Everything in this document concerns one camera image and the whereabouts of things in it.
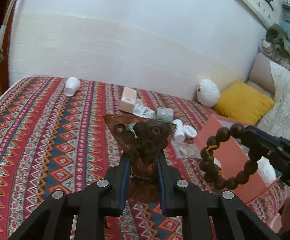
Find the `white small bottle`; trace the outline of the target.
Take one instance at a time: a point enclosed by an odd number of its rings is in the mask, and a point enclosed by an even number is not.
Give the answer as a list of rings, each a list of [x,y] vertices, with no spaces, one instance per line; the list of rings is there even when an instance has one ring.
[[[176,130],[174,133],[174,141],[183,142],[185,140],[184,124],[180,119],[175,119],[172,121],[176,125]]]

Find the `pink sofa backrest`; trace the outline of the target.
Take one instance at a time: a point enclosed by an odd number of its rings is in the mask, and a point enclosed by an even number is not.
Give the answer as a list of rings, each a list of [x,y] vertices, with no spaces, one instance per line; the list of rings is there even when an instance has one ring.
[[[270,63],[272,61],[269,58],[262,53],[258,53],[252,66],[247,85],[274,99],[275,86]]]

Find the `salmon pink storage box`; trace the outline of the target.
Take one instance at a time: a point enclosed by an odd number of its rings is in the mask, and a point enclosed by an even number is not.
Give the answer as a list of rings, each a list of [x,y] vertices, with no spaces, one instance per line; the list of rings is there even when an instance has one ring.
[[[198,132],[198,135],[193,139],[193,142],[201,150],[206,146],[207,139],[216,135],[219,128],[230,128],[236,122],[234,119],[211,115]],[[236,176],[244,168],[246,161],[248,161],[248,155],[243,152],[240,144],[234,138],[230,138],[227,142],[222,142],[220,147],[213,152],[213,155],[220,162],[222,176],[225,179]],[[256,172],[250,176],[246,184],[239,185],[234,190],[234,193],[248,204],[274,186],[279,178],[280,176],[276,174],[276,180],[267,186]]]

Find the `yellow cushion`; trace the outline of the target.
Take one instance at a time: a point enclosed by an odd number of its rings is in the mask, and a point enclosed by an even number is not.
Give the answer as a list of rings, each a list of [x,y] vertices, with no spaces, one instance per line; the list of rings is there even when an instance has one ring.
[[[275,104],[270,97],[241,81],[221,92],[213,107],[220,115],[248,124],[256,124]]]

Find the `white label paper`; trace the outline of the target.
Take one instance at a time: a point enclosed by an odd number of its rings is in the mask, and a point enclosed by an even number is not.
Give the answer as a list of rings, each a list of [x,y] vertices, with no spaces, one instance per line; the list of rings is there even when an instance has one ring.
[[[153,119],[155,114],[155,112],[152,109],[149,109],[148,107],[145,107],[138,103],[134,106],[132,113],[135,116],[147,119]]]

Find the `grey ribbed cup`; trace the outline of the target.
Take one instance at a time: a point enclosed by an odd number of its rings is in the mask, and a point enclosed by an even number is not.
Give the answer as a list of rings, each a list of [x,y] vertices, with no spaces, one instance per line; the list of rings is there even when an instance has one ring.
[[[172,108],[159,107],[155,110],[155,119],[159,121],[172,122],[174,111]]]

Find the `white ribbed paper cup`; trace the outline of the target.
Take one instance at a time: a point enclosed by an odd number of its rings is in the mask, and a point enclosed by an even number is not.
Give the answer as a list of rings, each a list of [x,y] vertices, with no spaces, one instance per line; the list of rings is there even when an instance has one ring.
[[[69,77],[66,81],[64,93],[66,96],[74,96],[80,87],[80,80],[76,77]]]

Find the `floral folded quilt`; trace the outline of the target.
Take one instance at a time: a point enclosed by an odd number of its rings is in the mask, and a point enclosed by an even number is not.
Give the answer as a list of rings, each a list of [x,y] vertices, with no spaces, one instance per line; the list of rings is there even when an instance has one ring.
[[[280,55],[279,51],[275,49],[274,45],[264,39],[261,40],[261,52],[272,61],[290,71],[290,56]]]

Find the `brown fringed pouch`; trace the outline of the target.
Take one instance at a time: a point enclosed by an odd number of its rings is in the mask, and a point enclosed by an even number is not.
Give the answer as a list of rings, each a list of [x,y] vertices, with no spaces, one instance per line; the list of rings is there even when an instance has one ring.
[[[173,139],[176,125],[129,114],[105,114],[103,118],[122,153],[130,160],[128,199],[158,202],[157,160]],[[128,129],[128,124],[134,124],[134,132]]]

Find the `white lace cover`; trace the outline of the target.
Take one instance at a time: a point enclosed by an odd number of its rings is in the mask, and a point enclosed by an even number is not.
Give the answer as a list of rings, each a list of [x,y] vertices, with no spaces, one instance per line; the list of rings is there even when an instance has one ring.
[[[270,64],[275,87],[275,104],[260,120],[257,128],[290,140],[290,71],[277,63]]]

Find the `pink cardboard box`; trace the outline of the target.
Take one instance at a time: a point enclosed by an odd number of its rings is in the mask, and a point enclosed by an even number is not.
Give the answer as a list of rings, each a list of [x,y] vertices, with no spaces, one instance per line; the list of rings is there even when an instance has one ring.
[[[136,99],[137,91],[129,87],[124,87],[118,109],[123,112],[132,113],[136,104]]]

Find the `green clothes pile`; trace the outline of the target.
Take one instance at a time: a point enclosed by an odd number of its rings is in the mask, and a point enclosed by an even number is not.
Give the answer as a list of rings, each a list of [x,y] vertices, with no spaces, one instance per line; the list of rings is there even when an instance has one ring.
[[[290,57],[290,39],[287,32],[278,24],[273,24],[266,33],[266,41],[283,57]]]

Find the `white yarn ball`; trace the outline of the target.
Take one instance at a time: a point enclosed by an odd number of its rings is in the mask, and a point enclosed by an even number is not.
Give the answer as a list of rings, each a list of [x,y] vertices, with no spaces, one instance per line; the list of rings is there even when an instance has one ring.
[[[257,173],[260,175],[264,183],[268,186],[276,180],[276,172],[269,160],[262,157],[258,162]]]

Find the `patterned red bedspread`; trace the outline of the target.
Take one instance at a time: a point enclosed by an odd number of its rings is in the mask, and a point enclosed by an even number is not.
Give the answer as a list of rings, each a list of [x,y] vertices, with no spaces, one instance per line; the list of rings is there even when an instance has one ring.
[[[0,98],[0,239],[9,236],[54,190],[83,190],[118,165],[121,151],[103,115],[119,113],[123,87],[81,80],[73,97],[66,79],[26,77]],[[216,113],[175,96],[137,89],[150,109],[172,108],[176,119],[200,131]],[[278,183],[248,204],[270,225],[287,198]],[[159,204],[127,202],[106,218],[105,239],[182,239],[181,218],[165,218]]]

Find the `white fluffy chick toy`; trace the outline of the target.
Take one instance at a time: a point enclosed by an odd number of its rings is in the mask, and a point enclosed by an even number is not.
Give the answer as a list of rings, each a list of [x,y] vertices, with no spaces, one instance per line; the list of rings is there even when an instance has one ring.
[[[208,108],[212,108],[220,99],[220,91],[217,85],[210,79],[202,79],[199,81],[197,88],[198,102]]]

